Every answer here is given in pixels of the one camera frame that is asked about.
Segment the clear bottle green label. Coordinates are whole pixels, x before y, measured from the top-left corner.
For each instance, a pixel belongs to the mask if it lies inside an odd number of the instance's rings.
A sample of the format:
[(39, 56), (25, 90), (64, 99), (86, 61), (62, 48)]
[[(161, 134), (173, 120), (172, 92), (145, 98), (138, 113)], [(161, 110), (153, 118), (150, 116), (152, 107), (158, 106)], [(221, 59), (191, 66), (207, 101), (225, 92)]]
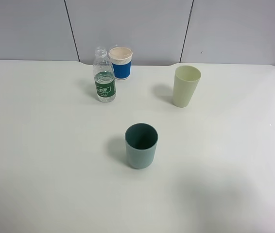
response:
[(93, 64), (96, 93), (100, 102), (109, 103), (116, 97), (113, 65), (104, 47), (97, 47)]

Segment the tall pale yellow cup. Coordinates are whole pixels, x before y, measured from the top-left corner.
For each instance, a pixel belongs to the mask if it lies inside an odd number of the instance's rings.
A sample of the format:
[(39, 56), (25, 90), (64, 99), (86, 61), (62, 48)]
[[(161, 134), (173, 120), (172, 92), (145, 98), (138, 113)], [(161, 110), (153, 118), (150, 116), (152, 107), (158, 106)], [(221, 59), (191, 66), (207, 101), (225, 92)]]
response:
[(176, 107), (188, 106), (200, 78), (200, 70), (193, 66), (179, 66), (175, 70), (172, 102)]

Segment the short teal cup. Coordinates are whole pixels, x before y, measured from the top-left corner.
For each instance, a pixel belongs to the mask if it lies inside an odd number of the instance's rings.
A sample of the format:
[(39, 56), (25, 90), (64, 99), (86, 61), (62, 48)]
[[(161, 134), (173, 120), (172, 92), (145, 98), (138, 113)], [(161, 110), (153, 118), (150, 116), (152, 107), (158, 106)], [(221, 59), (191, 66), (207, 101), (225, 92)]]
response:
[(137, 123), (126, 130), (124, 138), (128, 164), (135, 169), (150, 166), (158, 142), (156, 129), (146, 123)]

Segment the blue sleeved paper cup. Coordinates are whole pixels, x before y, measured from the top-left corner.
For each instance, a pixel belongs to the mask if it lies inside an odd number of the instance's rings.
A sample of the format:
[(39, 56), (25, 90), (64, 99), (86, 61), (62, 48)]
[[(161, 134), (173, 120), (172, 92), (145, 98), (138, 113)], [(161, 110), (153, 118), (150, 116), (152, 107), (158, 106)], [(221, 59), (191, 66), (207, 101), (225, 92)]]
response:
[(114, 46), (109, 50), (109, 58), (113, 65), (115, 78), (125, 80), (130, 76), (133, 52), (124, 46)]

